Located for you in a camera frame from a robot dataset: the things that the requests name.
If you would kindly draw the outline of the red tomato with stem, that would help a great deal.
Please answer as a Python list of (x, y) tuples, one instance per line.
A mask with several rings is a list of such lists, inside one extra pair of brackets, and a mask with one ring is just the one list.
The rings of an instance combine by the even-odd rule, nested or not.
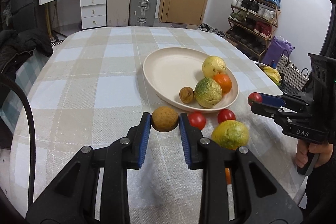
[(198, 128), (199, 130), (203, 130), (206, 126), (206, 118), (200, 112), (190, 113), (188, 115), (189, 123), (191, 126)]

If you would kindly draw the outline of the brown longan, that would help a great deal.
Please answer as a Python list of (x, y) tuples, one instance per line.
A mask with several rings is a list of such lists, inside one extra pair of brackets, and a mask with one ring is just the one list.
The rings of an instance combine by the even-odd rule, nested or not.
[(170, 132), (178, 125), (178, 113), (167, 106), (155, 109), (151, 115), (152, 126), (159, 132)]
[(185, 104), (193, 102), (194, 90), (188, 86), (181, 88), (181, 90), (179, 91), (179, 98)]

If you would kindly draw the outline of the wrinkled yellow passion fruit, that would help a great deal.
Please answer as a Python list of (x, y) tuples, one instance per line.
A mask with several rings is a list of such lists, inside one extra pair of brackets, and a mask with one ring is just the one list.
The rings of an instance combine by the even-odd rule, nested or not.
[(210, 109), (222, 100), (223, 92), (215, 80), (205, 77), (197, 83), (194, 97), (200, 106)]

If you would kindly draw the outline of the green-yellow passion fruit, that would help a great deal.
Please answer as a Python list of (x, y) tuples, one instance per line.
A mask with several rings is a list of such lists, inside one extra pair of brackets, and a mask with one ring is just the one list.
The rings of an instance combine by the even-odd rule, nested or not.
[(242, 122), (227, 120), (214, 129), (211, 139), (223, 148), (236, 150), (248, 144), (249, 131)]

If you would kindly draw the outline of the orange tangerine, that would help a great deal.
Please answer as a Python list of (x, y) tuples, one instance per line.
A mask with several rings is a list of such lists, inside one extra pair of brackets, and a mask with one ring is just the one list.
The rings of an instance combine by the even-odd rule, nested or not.
[(231, 91), (232, 82), (227, 74), (214, 75), (213, 79), (221, 86), (223, 95), (226, 95)]
[(232, 184), (230, 169), (229, 168), (225, 168), (225, 173), (226, 173), (226, 183), (227, 183), (227, 185)]

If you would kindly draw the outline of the smooth yellow passion fruit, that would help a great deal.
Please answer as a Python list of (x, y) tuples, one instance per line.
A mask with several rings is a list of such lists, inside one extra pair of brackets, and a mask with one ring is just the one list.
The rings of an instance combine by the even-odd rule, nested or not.
[(204, 77), (213, 78), (215, 75), (226, 74), (227, 66), (221, 57), (209, 56), (203, 61), (202, 72)]

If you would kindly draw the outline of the yellow bananas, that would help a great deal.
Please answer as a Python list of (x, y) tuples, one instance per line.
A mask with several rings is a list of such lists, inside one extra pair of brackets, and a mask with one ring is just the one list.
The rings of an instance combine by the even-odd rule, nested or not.
[(277, 86), (281, 85), (281, 76), (277, 69), (265, 66), (262, 70)]

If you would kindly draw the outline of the woven basket bag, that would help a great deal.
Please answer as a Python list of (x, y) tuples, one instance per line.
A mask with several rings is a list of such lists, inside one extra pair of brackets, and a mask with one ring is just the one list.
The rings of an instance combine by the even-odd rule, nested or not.
[(276, 66), (281, 76), (279, 88), (288, 94), (299, 94), (309, 80), (307, 68), (300, 71), (289, 59), (286, 52), (283, 52)]

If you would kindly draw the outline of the cream round plate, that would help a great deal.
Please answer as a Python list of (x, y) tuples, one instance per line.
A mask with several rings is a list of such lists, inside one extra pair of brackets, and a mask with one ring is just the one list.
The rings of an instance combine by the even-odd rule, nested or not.
[(212, 108), (206, 109), (197, 101), (185, 104), (179, 98), (181, 88), (195, 88), (204, 77), (202, 63), (207, 57), (208, 54), (189, 48), (162, 48), (145, 58), (142, 66), (143, 75), (157, 96), (165, 102), (189, 112), (215, 113), (230, 107), (239, 96), (238, 82), (229, 69), (227, 74), (232, 82), (232, 89)]

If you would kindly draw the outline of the purple bag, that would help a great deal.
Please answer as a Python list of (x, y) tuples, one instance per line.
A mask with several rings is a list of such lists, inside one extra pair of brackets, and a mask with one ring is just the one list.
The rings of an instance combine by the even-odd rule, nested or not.
[(294, 49), (295, 46), (285, 40), (282, 36), (274, 36), (264, 58), (262, 59), (262, 63), (270, 65), (271, 67), (276, 67), (280, 57), (283, 54), (289, 57)]

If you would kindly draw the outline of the checkered tablecloth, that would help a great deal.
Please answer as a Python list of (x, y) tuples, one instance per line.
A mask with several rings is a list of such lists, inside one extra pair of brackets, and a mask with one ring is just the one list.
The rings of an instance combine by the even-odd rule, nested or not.
[[(144, 112), (163, 106), (143, 75), (150, 53), (184, 47), (224, 59), (239, 84), (231, 106), (249, 129), (248, 148), (294, 200), (303, 177), (293, 163), (296, 140), (271, 119), (251, 113), (252, 92), (278, 95), (280, 89), (254, 62), (209, 32), (179, 28), (112, 27), (68, 36), (47, 61), (28, 99), (33, 111), (38, 196), (83, 146), (107, 147), (136, 126)], [(140, 170), (127, 173), (132, 223), (197, 223), (202, 173), (189, 170), (178, 130), (151, 130)]]

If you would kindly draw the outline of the wooden shoe rack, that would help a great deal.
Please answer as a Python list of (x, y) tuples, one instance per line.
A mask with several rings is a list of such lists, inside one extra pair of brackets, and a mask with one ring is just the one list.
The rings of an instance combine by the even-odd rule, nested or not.
[(225, 36), (252, 59), (262, 61), (278, 28), (281, 10), (266, 0), (232, 0)]

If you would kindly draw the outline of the silver aluminium suitcase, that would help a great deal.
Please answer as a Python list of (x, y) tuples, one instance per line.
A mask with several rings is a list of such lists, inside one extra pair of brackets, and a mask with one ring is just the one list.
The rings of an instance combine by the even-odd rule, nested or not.
[(130, 0), (129, 25), (154, 26), (157, 0)]

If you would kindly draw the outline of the beige suitcase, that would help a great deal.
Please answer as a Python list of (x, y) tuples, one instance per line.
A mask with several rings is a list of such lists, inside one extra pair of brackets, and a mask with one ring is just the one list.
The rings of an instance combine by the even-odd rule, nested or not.
[(122, 27), (129, 24), (130, 0), (106, 0), (106, 21), (108, 27)]

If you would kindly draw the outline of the black jacket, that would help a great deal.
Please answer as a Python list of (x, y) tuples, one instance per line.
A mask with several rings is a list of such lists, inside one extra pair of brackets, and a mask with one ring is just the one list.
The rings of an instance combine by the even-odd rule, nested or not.
[(50, 38), (42, 30), (1, 31), (1, 74), (15, 81), (17, 70), (34, 54), (34, 51), (46, 57), (53, 54)]

